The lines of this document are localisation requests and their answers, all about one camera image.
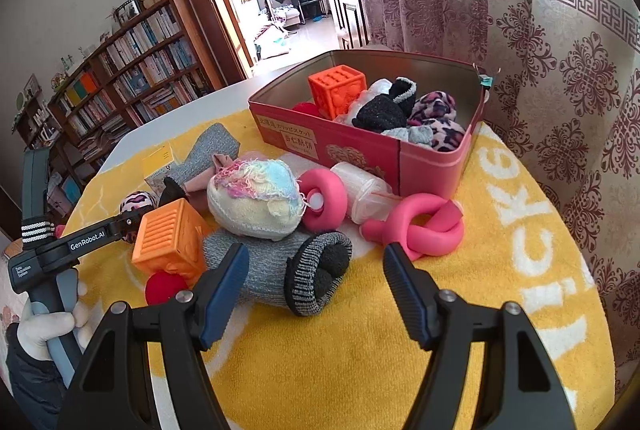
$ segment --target gray sock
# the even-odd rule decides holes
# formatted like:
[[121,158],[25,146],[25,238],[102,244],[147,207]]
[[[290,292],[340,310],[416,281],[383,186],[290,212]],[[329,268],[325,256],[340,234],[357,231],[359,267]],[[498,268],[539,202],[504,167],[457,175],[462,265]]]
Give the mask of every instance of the gray sock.
[[213,165],[213,154],[225,154],[231,159],[238,158],[240,143],[236,141],[222,123],[214,123],[198,136],[187,159],[168,173],[180,186]]
[[234,242],[241,242],[249,250],[249,273],[242,296],[288,307],[298,316],[322,311],[338,289],[351,259],[351,241],[340,232],[309,235],[295,230],[273,242],[233,235],[220,228],[204,239],[207,267],[217,267]]

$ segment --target patterned curtain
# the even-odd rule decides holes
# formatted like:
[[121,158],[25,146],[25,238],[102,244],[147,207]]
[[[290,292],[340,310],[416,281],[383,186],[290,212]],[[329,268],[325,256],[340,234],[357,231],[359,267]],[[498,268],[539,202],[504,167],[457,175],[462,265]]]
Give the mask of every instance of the patterned curtain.
[[485,113],[561,213],[609,323],[616,389],[640,358],[640,43],[633,0],[363,0],[375,44],[496,74]]

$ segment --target human hand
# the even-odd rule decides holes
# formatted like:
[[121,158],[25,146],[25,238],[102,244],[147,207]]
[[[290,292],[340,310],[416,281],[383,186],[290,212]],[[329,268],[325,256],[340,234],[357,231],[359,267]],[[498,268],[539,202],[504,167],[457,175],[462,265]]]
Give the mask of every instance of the human hand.
[[[86,285],[78,281],[78,296],[86,294]],[[94,334],[94,330],[87,322],[89,320],[89,309],[78,301],[73,313],[50,313],[34,315],[31,309],[31,302],[27,300],[22,310],[20,323],[18,323],[18,342],[24,351],[36,360],[50,361],[47,341],[57,338],[63,334],[71,332],[74,327],[78,330],[78,345],[84,351],[89,344],[89,340]]]

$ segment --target floor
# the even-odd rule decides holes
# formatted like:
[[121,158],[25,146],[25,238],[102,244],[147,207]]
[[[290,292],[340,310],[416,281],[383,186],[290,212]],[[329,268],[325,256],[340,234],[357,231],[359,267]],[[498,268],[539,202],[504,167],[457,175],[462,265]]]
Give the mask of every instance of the floor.
[[254,66],[254,75],[299,64],[324,52],[338,49],[334,20],[330,16],[319,22],[307,20],[306,24],[300,24],[295,34],[290,35],[286,41],[290,51],[280,56],[260,60]]

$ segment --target red pom pom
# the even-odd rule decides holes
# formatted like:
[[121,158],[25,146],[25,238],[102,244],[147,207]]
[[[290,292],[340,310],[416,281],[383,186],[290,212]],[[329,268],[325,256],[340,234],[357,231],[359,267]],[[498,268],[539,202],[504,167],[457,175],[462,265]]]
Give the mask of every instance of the red pom pom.
[[315,116],[316,118],[321,118],[320,109],[315,103],[302,102],[295,105],[291,110],[295,110],[296,112],[301,112],[302,114]]
[[178,291],[188,289],[187,283],[180,275],[172,275],[165,271],[153,273],[146,281],[145,299],[147,305],[166,302]]

